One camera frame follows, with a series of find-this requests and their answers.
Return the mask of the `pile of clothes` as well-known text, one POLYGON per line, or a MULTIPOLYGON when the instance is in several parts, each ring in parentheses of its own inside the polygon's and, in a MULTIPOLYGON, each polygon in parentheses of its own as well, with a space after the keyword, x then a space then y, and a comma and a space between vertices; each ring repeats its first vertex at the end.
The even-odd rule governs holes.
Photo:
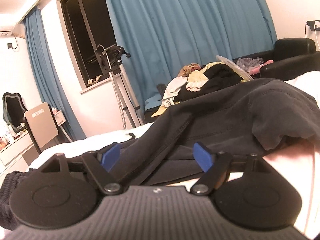
POLYGON ((203 68, 197 63, 184 66, 178 76, 165 86, 161 105, 152 117, 162 115, 179 102, 253 80, 248 72, 231 60, 223 56, 216 58, 216 62, 208 63, 203 68))

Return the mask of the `beige wooden chair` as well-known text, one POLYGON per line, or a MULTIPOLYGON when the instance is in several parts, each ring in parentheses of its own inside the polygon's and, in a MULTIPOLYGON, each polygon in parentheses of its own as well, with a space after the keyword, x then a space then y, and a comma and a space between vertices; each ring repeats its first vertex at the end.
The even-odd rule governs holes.
POLYGON ((59 134, 57 122, 47 102, 26 111, 23 120, 38 154, 59 134))

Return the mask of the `left teal curtain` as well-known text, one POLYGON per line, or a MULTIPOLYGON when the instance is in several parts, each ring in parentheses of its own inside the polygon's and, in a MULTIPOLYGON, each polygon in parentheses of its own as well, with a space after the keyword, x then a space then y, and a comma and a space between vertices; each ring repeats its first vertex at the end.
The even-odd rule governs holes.
POLYGON ((57 75, 44 32, 41 11, 33 7, 23 19, 31 69, 42 102, 61 110, 67 135, 73 140, 86 139, 57 75))

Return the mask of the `teal curtain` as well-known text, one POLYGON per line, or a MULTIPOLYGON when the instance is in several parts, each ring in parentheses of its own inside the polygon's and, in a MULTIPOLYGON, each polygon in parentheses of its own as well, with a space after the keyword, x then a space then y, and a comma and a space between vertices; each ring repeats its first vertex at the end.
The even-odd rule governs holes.
POLYGON ((61 110, 67 135, 73 140, 86 139, 57 75, 44 32, 41 11, 33 7, 23 19, 31 69, 42 102, 61 110))
POLYGON ((277 40, 265 0, 105 0, 124 68, 141 106, 189 63, 271 50, 277 40))

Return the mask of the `black office chair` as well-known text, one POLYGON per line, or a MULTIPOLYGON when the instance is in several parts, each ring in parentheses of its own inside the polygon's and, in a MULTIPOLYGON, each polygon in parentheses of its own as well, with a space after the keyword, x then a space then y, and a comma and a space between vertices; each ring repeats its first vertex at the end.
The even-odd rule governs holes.
POLYGON ((10 125, 15 133, 25 129, 24 113, 27 111, 19 93, 6 92, 2 97, 3 119, 10 125))

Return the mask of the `garment steamer stand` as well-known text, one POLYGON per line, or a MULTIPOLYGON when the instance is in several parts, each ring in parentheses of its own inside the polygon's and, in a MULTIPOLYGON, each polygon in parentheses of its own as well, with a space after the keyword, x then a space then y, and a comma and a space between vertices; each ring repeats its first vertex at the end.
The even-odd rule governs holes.
POLYGON ((102 72, 110 76, 123 129, 126 129, 127 121, 133 128, 143 125, 142 110, 122 62, 122 57, 130 58, 131 54, 116 44, 108 48, 99 44, 94 52, 102 72))

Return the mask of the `dark window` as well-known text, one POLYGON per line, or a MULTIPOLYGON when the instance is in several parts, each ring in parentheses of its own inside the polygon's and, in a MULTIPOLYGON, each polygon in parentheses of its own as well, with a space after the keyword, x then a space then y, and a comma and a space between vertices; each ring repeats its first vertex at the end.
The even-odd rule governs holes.
POLYGON ((61 0, 61 9, 85 86, 108 78, 94 52, 98 45, 108 48, 117 44, 106 1, 61 0))

